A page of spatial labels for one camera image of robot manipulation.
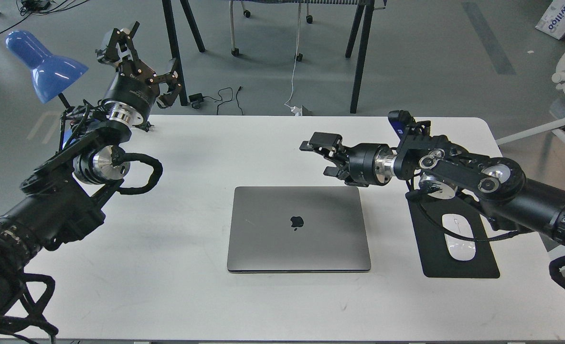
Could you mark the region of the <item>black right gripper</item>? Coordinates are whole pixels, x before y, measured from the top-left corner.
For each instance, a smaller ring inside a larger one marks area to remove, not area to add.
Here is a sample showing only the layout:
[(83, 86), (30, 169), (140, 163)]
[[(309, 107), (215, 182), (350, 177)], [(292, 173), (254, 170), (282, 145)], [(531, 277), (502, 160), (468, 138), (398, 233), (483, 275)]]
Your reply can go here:
[(324, 176), (337, 178), (349, 186), (384, 186), (394, 175), (391, 163), (395, 154), (387, 144), (360, 143), (345, 147), (341, 135), (316, 131), (311, 139), (300, 144), (299, 150), (315, 152), (324, 158), (348, 158), (347, 166), (327, 166)]

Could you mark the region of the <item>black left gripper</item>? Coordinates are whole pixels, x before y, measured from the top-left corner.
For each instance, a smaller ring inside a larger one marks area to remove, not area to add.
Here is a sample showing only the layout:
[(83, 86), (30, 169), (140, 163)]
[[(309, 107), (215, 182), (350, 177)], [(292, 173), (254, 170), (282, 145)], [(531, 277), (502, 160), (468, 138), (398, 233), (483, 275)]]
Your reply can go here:
[[(133, 38), (139, 25), (136, 21), (131, 29), (112, 29), (104, 37), (101, 48), (96, 50), (99, 63), (118, 67), (116, 78), (103, 98), (107, 117), (126, 126), (144, 125), (154, 102), (161, 109), (169, 108), (182, 91), (177, 57), (169, 60), (171, 70), (162, 75), (156, 75), (152, 68), (138, 61)], [(161, 95), (160, 84), (167, 85), (167, 92)]]

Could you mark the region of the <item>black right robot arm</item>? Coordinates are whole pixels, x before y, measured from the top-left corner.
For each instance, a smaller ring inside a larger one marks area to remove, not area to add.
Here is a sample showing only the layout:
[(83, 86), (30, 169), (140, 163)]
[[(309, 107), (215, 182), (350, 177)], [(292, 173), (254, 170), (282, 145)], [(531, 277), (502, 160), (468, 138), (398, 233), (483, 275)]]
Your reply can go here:
[[(492, 229), (505, 231), (495, 237), (477, 237), (475, 242), (537, 232), (565, 246), (565, 190), (527, 178), (514, 160), (474, 154), (445, 135), (432, 136), (431, 122), (416, 121), (409, 111), (391, 111), (388, 120), (400, 140), (393, 148), (380, 143), (347, 147), (341, 135), (320, 131), (299, 148), (332, 162), (324, 175), (348, 186), (384, 186), (393, 178), (403, 180), (406, 199), (450, 237), (471, 240), (438, 224), (424, 207), (427, 201), (459, 198), (486, 218)], [(565, 256), (553, 259), (548, 268), (551, 279), (565, 290), (563, 267)]]

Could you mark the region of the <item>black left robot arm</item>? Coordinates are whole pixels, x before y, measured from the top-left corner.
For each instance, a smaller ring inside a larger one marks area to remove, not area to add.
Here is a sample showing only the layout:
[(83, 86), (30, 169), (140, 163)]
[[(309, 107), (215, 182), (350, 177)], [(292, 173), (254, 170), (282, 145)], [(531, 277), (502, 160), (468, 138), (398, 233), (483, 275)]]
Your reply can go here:
[(39, 327), (56, 342), (57, 327), (44, 317), (55, 281), (25, 272), (41, 249), (54, 251), (82, 240), (105, 221), (103, 206), (116, 194), (144, 194), (163, 174), (160, 161), (124, 151), (132, 127), (148, 131), (151, 108), (170, 107), (181, 91), (178, 59), (166, 74), (157, 74), (141, 61), (133, 44), (139, 23), (114, 28), (96, 51), (97, 61), (111, 65), (116, 76), (96, 105), (73, 107), (63, 91), (85, 74), (74, 59), (52, 54), (30, 32), (13, 31), (7, 48), (32, 73), (36, 95), (46, 103), (58, 97), (65, 106), (60, 118), (60, 147), (21, 183), (25, 199), (0, 216), (0, 334), (27, 343), (20, 335)]

